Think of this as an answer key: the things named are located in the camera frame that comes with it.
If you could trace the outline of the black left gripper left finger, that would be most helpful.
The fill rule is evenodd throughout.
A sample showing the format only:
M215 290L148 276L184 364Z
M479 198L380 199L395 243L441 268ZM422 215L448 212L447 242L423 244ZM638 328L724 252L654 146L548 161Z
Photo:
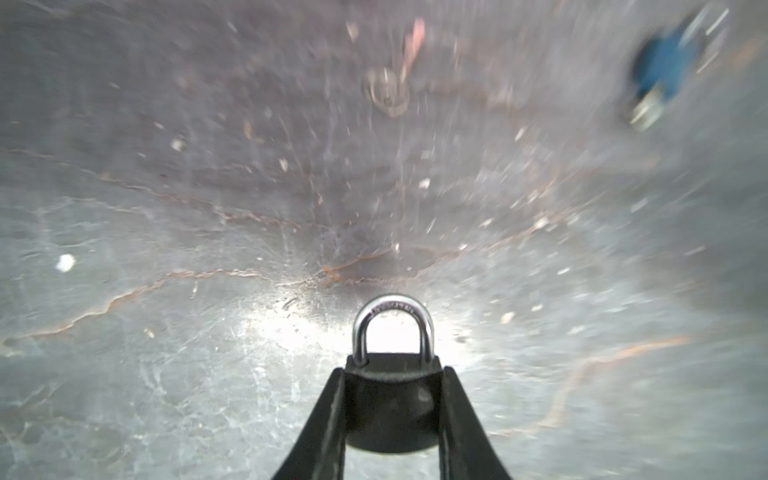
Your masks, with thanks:
M307 422L274 480L344 478L346 449L345 372L330 374Z

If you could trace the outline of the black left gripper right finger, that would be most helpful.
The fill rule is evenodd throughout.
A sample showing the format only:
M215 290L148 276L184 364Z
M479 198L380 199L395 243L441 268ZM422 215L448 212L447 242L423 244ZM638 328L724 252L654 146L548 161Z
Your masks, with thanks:
M442 480L510 480L452 367L442 375L439 413Z

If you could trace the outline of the dark grey padlock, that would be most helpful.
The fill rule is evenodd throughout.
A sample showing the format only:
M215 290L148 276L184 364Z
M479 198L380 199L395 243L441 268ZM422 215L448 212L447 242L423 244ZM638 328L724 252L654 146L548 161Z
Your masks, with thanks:
M419 351L370 353L372 321L387 311L408 314L419 332ZM438 445L442 365L434 352L434 326L426 307L402 294L385 294L355 317L347 359L346 443L378 454L409 454Z

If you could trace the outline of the silver key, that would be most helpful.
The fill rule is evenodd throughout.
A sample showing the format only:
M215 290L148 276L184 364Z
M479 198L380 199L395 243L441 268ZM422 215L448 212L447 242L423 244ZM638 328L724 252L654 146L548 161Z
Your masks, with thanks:
M372 68L363 76L363 94L389 118L401 116L408 109L408 76L425 40L425 30L424 20L417 17L411 31L404 37L403 56L398 70Z

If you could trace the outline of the small blue padlock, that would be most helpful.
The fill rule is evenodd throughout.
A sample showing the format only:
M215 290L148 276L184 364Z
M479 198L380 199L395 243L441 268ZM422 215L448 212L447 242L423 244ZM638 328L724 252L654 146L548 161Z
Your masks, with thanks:
M650 38L631 70L634 104L628 124L646 131L663 115L692 73L714 62L725 44L730 8L707 2L677 27Z

